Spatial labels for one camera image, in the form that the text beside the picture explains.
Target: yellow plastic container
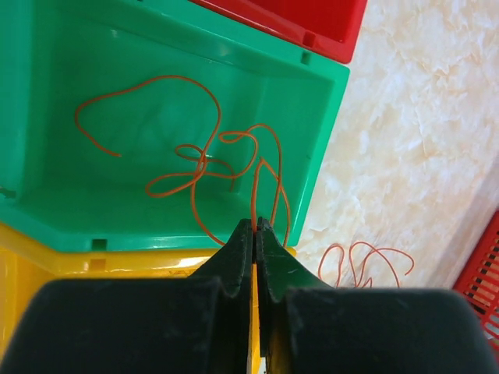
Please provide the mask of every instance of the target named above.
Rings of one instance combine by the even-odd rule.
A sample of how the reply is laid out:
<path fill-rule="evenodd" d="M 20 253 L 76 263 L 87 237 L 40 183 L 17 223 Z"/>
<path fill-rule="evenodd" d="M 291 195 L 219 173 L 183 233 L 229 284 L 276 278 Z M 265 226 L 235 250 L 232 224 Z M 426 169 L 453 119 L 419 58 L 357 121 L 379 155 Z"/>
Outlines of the yellow plastic container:
<path fill-rule="evenodd" d="M 28 303 L 47 282 L 62 278 L 187 277 L 216 249 L 142 252 L 56 252 L 0 224 L 0 357 Z M 257 269 L 253 266 L 252 372 L 260 367 Z"/>

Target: green plastic container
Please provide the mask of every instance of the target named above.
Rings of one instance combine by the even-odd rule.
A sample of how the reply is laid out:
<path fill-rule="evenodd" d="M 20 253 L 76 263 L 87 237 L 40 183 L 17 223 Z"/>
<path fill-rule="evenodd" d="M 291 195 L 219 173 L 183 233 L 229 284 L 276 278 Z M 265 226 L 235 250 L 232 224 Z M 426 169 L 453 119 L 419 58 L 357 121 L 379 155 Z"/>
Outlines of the green plastic container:
<path fill-rule="evenodd" d="M 202 147 L 216 111 L 200 88 L 153 83 L 85 109 L 79 104 L 159 75 L 208 87 L 223 111 L 221 131 L 264 122 L 283 149 L 283 180 L 296 245 L 349 70 L 188 1 L 17 0 L 2 5 L 0 221 L 61 252 L 215 247 L 193 217 L 189 190 L 164 199 L 144 191 L 153 178 L 192 171 L 175 146 Z M 277 169 L 272 136 L 257 130 L 260 156 Z M 210 155 L 236 171 L 248 140 L 217 139 Z M 219 172 L 228 172 L 222 166 Z M 162 191 L 186 182 L 173 178 Z M 226 240 L 250 216 L 253 172 L 230 182 L 204 177 L 196 202 L 204 223 Z M 269 217 L 276 182 L 263 170 L 258 214 Z M 285 232 L 281 199 L 275 229 Z"/>

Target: red basket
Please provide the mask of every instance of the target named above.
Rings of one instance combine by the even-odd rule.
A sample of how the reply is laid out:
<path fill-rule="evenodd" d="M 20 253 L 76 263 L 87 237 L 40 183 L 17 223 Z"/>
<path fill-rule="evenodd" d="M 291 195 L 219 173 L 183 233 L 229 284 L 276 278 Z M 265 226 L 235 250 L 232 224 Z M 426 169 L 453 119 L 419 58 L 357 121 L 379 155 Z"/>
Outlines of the red basket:
<path fill-rule="evenodd" d="M 454 289 L 464 294 L 499 354 L 499 211 L 495 213 Z"/>
<path fill-rule="evenodd" d="M 367 0 L 191 0 L 335 61 L 352 60 Z"/>

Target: red perforated basket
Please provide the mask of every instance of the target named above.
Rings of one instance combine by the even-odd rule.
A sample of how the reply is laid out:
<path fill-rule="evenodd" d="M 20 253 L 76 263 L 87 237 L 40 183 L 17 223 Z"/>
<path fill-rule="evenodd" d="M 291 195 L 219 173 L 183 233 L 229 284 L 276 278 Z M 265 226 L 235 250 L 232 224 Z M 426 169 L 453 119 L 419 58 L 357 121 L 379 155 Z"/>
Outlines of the red perforated basket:
<path fill-rule="evenodd" d="M 454 289 L 464 294 L 499 354 L 499 211 L 490 220 Z"/>
<path fill-rule="evenodd" d="M 191 0 L 343 64 L 352 60 L 367 0 Z"/>

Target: marble surface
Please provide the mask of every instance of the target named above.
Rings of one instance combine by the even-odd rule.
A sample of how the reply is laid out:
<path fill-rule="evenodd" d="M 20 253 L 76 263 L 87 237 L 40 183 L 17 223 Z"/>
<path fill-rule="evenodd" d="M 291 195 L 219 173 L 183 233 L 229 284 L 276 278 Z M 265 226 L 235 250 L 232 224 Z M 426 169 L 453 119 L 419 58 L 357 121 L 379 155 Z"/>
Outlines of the marble surface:
<path fill-rule="evenodd" d="M 499 204 L 499 2 L 370 0 L 349 67 L 298 259 L 317 273 L 331 243 L 366 240 L 414 257 L 403 277 L 387 255 L 403 287 L 450 287 Z M 395 286 L 380 258 L 367 273 Z"/>

